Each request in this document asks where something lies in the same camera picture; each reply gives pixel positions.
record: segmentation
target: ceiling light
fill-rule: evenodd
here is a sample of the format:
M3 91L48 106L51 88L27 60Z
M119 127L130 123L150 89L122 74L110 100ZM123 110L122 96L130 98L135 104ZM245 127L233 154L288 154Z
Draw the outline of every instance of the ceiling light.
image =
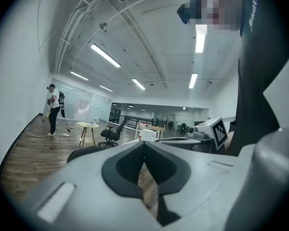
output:
M71 71L71 74L76 75L76 76L78 76L78 77L80 77L80 78L83 78L83 79L85 79L85 80L89 80L88 78L86 78L86 77L84 77L84 76L81 76L81 75L79 75L79 74L76 74L76 73L73 72L73 71Z
M101 87L101 88L104 88L104 89L106 89L106 90L109 90L109 91L113 91L113 90L108 89L108 88L106 88L106 87L103 87L103 86L101 86L101 85L100 85L100 87Z
M198 74L192 73L192 77L191 77L191 82L189 83L189 89L193 89L196 79L197 79Z
M203 53L206 40L207 25L196 25L196 49L195 53Z
M139 86L142 90L145 90L145 88L138 82L136 79L132 79L136 83L137 86Z
M99 53L106 60L108 60L110 63L112 63L115 67L121 67L121 65L115 59L113 59L110 55L108 55L105 51L103 51L96 44L92 44L91 48L95 50L97 53Z

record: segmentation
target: railing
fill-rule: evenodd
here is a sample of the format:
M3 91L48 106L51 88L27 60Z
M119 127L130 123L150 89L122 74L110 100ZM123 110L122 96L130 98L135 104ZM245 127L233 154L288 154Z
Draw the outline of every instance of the railing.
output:
M141 124L143 122L145 122L147 125L152 124L152 119L134 117L134 116L129 116L129 115L119 115L119 114L115 114L115 113L109 114L109 121L113 122L113 123L121 124L126 117L129 118L129 121L125 125L130 127L130 128L136 129L137 124ZM158 121L158 123L156 123L156 121L154 121L154 126L158 127L158 126L161 126L163 124L166 124L166 121Z

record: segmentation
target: glass partition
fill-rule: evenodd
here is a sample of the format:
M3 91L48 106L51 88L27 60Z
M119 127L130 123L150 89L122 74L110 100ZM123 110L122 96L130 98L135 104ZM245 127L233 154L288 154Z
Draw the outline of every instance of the glass partition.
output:
M58 91L64 93L66 119L93 122L96 117L97 121L99 121L99 119L108 121L111 108L110 99L105 99L104 97L56 79L52 79L51 83L55 85L55 88L58 89ZM52 94L48 92L47 99L50 98L51 95ZM46 101L47 100L45 100L44 115L50 110L50 106ZM61 112L58 113L58 117L63 118Z
M78 100L75 108L74 120L87 121L92 93L85 90L80 90L77 95Z

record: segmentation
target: person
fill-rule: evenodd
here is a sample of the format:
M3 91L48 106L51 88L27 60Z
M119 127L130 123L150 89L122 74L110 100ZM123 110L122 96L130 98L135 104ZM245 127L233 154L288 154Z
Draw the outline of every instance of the person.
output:
M54 84L51 84L49 87L49 92L52 96L47 100L47 104L50 105L50 114L49 114L49 123L50 123L50 132L47 135L55 135L56 131L56 119L60 111L59 104L59 91L55 88Z
M243 146L279 128L263 92L289 58L289 20L282 14L289 4L281 0L190 0L190 9L186 7L183 4L177 11L185 24L195 21L240 33L236 119L222 152L238 156Z

